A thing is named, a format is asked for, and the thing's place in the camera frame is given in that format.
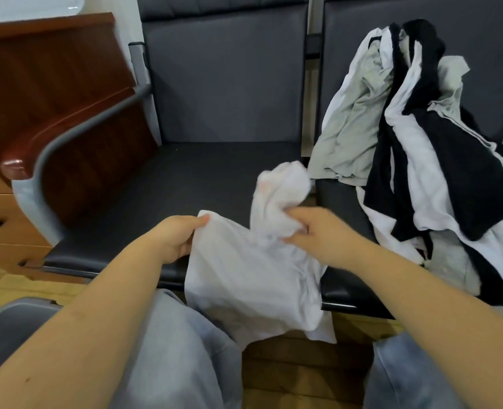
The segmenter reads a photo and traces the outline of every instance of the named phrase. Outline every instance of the person's right hand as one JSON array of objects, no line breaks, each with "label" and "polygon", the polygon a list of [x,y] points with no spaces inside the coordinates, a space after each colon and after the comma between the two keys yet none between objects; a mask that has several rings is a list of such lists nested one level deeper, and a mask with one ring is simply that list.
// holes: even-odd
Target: person's right hand
[{"label": "person's right hand", "polygon": [[308,233],[297,232],[284,241],[303,249],[324,265],[355,271],[367,245],[373,245],[328,209],[297,206],[287,209],[286,213],[307,227]]}]

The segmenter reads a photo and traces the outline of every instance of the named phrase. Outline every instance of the gray plastic stool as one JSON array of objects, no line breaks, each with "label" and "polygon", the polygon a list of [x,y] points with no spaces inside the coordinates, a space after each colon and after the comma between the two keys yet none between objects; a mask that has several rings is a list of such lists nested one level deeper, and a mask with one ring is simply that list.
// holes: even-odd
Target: gray plastic stool
[{"label": "gray plastic stool", "polygon": [[62,307],[45,298],[25,297],[0,308],[0,366]]}]

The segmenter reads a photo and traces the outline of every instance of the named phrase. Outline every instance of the gray backrest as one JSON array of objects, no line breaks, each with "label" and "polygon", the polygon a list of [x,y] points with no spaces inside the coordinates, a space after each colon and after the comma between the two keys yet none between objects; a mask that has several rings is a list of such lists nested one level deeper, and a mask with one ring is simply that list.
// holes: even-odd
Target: gray backrest
[{"label": "gray backrest", "polygon": [[138,0],[164,142],[300,142],[308,0]]},{"label": "gray backrest", "polygon": [[425,18],[446,43],[446,54],[465,57],[462,105],[481,131],[503,137],[503,0],[326,0],[316,135],[359,43],[376,27]]}]

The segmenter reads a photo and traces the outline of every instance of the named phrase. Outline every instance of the black leather chair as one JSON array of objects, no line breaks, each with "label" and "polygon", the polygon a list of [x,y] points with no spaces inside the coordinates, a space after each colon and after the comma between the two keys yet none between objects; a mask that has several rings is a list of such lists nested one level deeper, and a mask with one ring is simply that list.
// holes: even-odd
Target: black leather chair
[{"label": "black leather chair", "polygon": [[[323,51],[316,137],[331,98],[365,35],[376,27],[425,18],[447,45],[446,54],[463,55],[471,67],[464,78],[462,104],[482,132],[503,138],[503,0],[325,0]],[[337,180],[316,182],[318,205],[325,206],[359,233],[375,241],[354,188]],[[324,308],[391,317],[378,297],[355,275],[329,268],[321,282]],[[483,284],[480,298],[503,305],[503,283]]]},{"label": "black leather chair", "polygon": [[[259,173],[301,157],[308,0],[138,4],[162,145],[111,206],[64,235],[46,270],[94,277],[174,214],[249,226]],[[160,286],[182,289],[186,270],[165,267]]]}]

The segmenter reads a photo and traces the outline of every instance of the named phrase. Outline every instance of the yellow floor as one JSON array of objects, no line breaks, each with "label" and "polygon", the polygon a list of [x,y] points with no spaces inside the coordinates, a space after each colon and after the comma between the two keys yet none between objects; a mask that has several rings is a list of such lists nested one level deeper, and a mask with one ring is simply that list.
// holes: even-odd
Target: yellow floor
[{"label": "yellow floor", "polygon": [[[22,297],[69,303],[85,288],[32,281],[0,270],[0,306]],[[371,343],[401,331],[392,321],[333,314],[339,344],[307,340],[290,332],[257,342],[243,354],[244,409],[357,409],[371,365]]]}]

